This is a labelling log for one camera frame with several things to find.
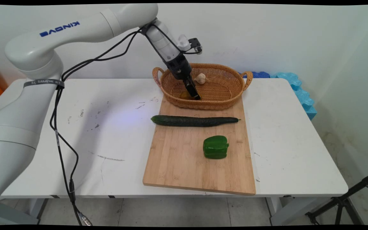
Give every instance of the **yellow object in basket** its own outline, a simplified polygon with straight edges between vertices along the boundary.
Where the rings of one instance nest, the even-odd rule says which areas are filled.
[[[194,98],[194,97],[192,97],[192,96],[190,95],[190,93],[188,93],[188,91],[187,91],[187,90],[185,90],[184,92],[182,92],[182,93],[180,94],[180,98],[181,98],[181,99],[186,99],[186,100],[195,100],[195,98]]]

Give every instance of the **wicker basket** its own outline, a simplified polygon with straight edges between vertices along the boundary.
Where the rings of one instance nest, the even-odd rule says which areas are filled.
[[[161,68],[153,69],[153,78],[161,88],[165,97],[173,105],[191,109],[226,109],[235,104],[246,90],[254,77],[251,72],[244,72],[241,75],[224,65],[191,63],[191,77],[193,80],[200,73],[205,74],[207,82],[203,85],[194,81],[197,92],[201,100],[181,99],[180,94],[184,92],[185,86],[182,80],[177,80],[170,70],[163,71]],[[158,71],[162,73],[160,81]],[[247,75],[247,82],[244,83],[242,76]]]

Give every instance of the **cable connector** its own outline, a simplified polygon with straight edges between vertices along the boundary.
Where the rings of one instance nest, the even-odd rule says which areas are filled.
[[[93,226],[91,221],[85,215],[83,215],[81,212],[79,212],[79,216],[82,219],[83,223],[85,223],[86,226]]]

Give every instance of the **cucumber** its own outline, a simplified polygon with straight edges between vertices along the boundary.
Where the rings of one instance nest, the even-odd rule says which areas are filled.
[[[167,115],[155,115],[151,120],[159,125],[179,127],[211,127],[239,121],[238,118],[192,118]]]

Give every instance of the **kinova logo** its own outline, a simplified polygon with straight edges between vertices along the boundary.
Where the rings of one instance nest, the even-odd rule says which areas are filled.
[[[69,23],[67,25],[63,25],[63,26],[56,27],[55,29],[51,29],[50,31],[42,32],[42,33],[40,33],[40,36],[45,37],[46,35],[50,35],[51,33],[56,33],[56,32],[59,32],[59,31],[62,31],[64,29],[66,29],[66,28],[71,28],[71,27],[74,27],[74,26],[77,26],[77,25],[80,25],[79,22],[72,22],[72,23]]]

